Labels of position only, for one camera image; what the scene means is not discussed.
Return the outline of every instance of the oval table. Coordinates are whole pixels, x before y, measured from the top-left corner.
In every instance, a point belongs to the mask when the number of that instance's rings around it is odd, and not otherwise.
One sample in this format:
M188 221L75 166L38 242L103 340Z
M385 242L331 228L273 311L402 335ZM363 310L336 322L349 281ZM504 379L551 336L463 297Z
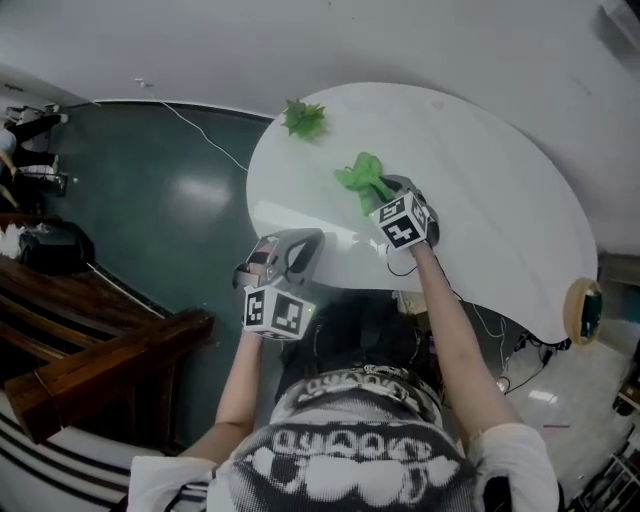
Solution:
M335 169L362 151L385 174L413 180L440 217L435 253L465 300L519 323L546 343L567 337L563 303L579 277L596 278L593 234L551 161L515 128L440 92L355 83L302 101L325 106L327 133L309 143L278 116L251 158L247 203L259 236L317 227L327 237L314 281L340 288L420 291L408 251L389 251Z

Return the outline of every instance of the dark floor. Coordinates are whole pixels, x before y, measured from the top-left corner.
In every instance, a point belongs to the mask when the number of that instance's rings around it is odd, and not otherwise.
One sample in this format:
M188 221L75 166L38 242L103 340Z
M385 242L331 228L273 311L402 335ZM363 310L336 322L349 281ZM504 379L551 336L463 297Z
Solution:
M193 108L180 112L247 167L268 124ZM77 223L93 240L100 265L136 291L172 312L201 306L216 315L216 343L189 355L181 386L178 438L189 444L213 423L240 334L231 276L256 241L247 175L163 106L87 105L70 113L71 122L54 128L51 142L70 176L67 195L52 200L49 211ZM481 312L499 332L499 317ZM470 318L497 375L499 340L485 334L472 310ZM518 334L509 322L505 354ZM278 353L278 345L265 345L259 423L273 406Z

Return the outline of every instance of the white cube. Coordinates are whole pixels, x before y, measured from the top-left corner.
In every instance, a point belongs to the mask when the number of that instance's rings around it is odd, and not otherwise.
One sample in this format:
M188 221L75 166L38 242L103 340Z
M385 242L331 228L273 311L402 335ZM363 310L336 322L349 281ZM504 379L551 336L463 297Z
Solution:
M272 286L245 288L244 328L273 340L299 340L316 307Z
M371 214L384 237L394 249L404 249L427 236L429 214L412 192L408 192Z

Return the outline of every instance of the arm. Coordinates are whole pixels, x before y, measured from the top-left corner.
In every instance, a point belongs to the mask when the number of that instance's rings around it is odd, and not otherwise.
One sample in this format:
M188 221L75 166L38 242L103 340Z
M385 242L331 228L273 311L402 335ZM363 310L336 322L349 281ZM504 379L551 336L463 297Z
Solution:
M521 423L484 363L478 340L433 251L415 244L438 362L458 422L472 436L505 423Z
M17 212L20 211L20 204L15 200L11 192L9 192L9 189L4 185L0 185L0 195L2 195L2 197L9 201Z
M19 172L18 168L15 166L15 164L13 163L13 160L9 156L9 153L7 153L6 151L0 151L0 159L11 171L11 176L15 176L16 173Z
M243 332L218 405L216 422L183 457L222 464L253 431L260 382L262 338Z

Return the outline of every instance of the white tile floor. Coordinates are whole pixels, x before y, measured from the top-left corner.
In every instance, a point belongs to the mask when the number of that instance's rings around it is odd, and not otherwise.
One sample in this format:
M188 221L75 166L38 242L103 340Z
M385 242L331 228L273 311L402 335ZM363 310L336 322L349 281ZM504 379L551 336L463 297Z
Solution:
M631 429L631 418L618 416L611 407L628 361L601 343L574 345L568 352L558 352L530 383L508 394L524 422L547 443L567 502L602 468ZM514 388L541 366L538 349L527 346L509 360L504 375Z

